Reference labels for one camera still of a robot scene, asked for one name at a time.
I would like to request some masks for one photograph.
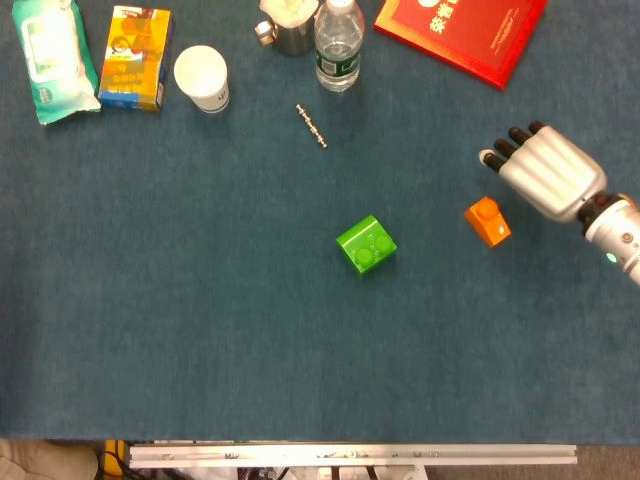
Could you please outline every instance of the bottle cap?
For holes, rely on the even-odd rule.
[[[347,13],[353,8],[355,0],[327,0],[327,7],[336,14]]]

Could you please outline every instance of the green lego brick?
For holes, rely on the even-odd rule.
[[[344,232],[336,242],[361,275],[398,248],[373,215]]]

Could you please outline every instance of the white paper cup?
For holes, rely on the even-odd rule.
[[[176,60],[173,76],[203,112],[218,113],[229,104],[227,64],[215,49],[206,45],[187,48]]]

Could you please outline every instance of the plastic water bottle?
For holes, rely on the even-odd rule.
[[[334,92],[353,85],[360,74],[364,16],[355,0],[327,0],[315,22],[316,75]]]

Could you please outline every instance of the orange box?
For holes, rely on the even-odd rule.
[[[498,204],[489,197],[474,203],[464,213],[473,229],[490,247],[495,247],[511,235],[509,225],[505,221]]]
[[[172,30],[169,10],[113,7],[98,91],[103,104],[160,110]]]

